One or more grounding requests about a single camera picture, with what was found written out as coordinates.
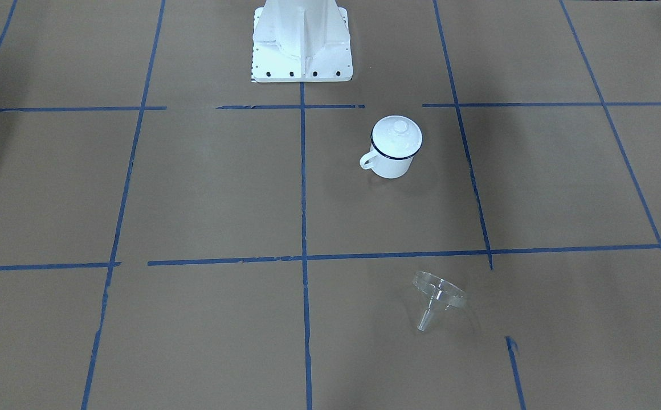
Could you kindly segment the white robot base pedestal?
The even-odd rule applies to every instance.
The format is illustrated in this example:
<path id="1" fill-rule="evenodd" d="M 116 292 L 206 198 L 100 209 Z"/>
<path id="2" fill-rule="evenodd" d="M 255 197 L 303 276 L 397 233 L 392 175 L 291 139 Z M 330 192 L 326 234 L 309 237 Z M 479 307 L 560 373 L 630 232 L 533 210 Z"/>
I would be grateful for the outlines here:
<path id="1" fill-rule="evenodd" d="M 252 41 L 256 83 L 353 78 L 349 15 L 336 1 L 266 1 L 254 10 Z"/>

